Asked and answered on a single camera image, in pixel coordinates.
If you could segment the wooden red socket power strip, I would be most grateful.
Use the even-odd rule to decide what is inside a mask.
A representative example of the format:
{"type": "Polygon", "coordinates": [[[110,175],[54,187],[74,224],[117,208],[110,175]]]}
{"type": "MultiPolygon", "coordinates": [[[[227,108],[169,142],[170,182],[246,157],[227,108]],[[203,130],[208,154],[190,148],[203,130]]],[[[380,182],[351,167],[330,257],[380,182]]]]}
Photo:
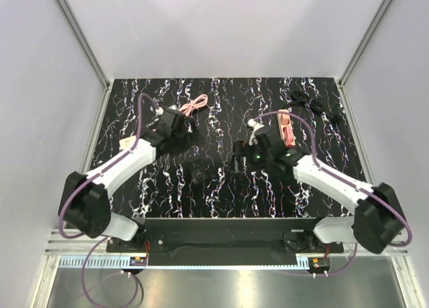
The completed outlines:
{"type": "Polygon", "coordinates": [[[284,109],[279,110],[279,113],[277,113],[277,120],[280,136],[286,147],[294,147],[296,145],[295,135],[288,111],[284,109]]]}

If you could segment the pink plug adapter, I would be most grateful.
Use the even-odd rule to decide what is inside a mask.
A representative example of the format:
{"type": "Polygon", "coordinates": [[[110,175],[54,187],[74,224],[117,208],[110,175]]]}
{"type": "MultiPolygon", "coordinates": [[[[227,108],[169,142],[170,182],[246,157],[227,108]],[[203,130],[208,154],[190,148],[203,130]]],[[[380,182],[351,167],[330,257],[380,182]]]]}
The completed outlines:
{"type": "Polygon", "coordinates": [[[278,114],[279,126],[286,127],[290,125],[290,116],[289,114],[280,113],[278,114]]]}

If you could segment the pink square charger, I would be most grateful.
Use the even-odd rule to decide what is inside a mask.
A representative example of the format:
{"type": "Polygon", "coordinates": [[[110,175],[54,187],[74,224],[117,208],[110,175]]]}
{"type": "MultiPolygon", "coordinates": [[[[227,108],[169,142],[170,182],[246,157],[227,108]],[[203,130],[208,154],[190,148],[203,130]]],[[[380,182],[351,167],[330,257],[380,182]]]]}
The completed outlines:
{"type": "Polygon", "coordinates": [[[284,127],[282,129],[284,141],[286,142],[286,145],[294,145],[294,133],[292,127],[284,127]]]}

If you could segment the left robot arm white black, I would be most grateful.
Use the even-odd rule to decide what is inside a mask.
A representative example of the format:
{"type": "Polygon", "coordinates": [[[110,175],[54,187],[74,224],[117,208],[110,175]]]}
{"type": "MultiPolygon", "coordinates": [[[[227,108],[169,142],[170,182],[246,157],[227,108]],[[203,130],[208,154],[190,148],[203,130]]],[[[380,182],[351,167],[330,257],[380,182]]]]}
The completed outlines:
{"type": "Polygon", "coordinates": [[[183,154],[203,140],[193,117],[179,110],[163,111],[155,128],[139,127],[131,146],[99,167],[71,173],[64,185],[59,221],[74,226],[89,238],[118,238],[127,250],[136,252],[145,242],[135,220],[111,211],[113,194],[133,175],[164,155],[183,154]]]}

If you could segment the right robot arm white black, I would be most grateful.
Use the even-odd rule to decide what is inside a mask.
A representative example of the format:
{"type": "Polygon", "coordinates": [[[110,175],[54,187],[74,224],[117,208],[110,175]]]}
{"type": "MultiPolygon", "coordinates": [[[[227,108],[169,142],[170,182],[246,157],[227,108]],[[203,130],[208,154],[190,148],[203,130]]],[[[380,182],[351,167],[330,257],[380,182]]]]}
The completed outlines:
{"type": "Polygon", "coordinates": [[[319,252],[333,242],[353,242],[373,254],[382,253],[406,227],[392,186],[353,179],[299,147],[286,146],[278,130],[257,124],[245,141],[233,144],[236,170],[272,169],[322,192],[344,206],[351,217],[317,220],[304,235],[308,250],[319,252]]]}

